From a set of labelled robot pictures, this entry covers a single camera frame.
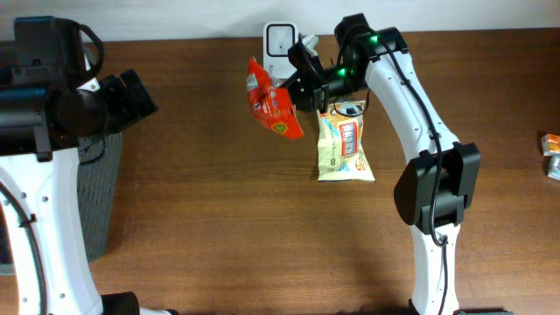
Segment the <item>red Hacks candy bag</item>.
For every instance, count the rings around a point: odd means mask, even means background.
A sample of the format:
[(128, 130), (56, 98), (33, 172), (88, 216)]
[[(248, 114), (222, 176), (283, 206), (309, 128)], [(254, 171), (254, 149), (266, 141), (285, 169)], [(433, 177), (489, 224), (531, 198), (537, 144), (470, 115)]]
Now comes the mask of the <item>red Hacks candy bag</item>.
[(292, 140), (304, 136), (288, 89), (280, 87), (255, 57), (248, 62), (246, 90), (251, 113), (265, 129)]

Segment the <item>yellow snack bag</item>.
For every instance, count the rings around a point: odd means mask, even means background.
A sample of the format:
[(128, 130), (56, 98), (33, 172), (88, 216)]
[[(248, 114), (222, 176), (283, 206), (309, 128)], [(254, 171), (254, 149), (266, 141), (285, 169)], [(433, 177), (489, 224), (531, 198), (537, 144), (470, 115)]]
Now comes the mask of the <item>yellow snack bag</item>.
[(365, 101), (336, 101), (318, 118), (318, 182), (375, 182), (362, 147)]

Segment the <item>orange Kleenex tissue pack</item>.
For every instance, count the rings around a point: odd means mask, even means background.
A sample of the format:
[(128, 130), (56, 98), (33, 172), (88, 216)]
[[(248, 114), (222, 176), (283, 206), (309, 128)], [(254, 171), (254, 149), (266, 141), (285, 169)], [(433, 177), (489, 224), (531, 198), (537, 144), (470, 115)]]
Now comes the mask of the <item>orange Kleenex tissue pack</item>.
[(541, 137), (542, 154), (547, 156), (557, 156), (560, 154), (560, 136), (547, 133)]

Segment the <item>green Kleenex tissue pack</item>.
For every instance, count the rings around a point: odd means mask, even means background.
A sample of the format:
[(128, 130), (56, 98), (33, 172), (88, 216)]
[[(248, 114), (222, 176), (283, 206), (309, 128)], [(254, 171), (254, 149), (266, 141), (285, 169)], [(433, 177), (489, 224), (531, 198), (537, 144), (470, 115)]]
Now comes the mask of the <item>green Kleenex tissue pack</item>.
[(560, 156), (552, 156), (549, 161), (549, 167), (547, 170), (547, 176), (556, 181), (560, 180)]

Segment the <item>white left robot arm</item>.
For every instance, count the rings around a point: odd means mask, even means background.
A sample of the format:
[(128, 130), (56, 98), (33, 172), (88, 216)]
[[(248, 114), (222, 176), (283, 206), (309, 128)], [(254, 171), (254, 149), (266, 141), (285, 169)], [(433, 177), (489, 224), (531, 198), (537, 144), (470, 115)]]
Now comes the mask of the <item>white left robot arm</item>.
[(82, 147), (156, 111), (133, 70), (100, 78), (76, 21), (19, 17), (1, 74), (1, 209), (22, 314), (142, 314), (133, 292), (101, 294), (78, 203)]

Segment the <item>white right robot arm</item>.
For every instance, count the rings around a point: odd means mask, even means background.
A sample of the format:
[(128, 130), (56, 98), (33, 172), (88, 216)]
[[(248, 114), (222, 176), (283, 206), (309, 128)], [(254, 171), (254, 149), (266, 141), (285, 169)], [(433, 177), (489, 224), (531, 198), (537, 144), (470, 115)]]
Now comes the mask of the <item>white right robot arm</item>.
[(463, 313), (455, 290), (455, 252), (472, 204), (481, 164), (475, 143), (461, 143), (425, 93), (408, 45), (395, 28), (374, 30), (359, 13), (334, 29), (339, 46), (325, 68), (297, 38), (287, 51), (296, 72), (283, 84), (302, 111), (326, 111), (328, 102), (371, 91), (401, 142), (406, 167), (395, 184), (395, 208), (409, 226), (415, 281), (410, 314)]

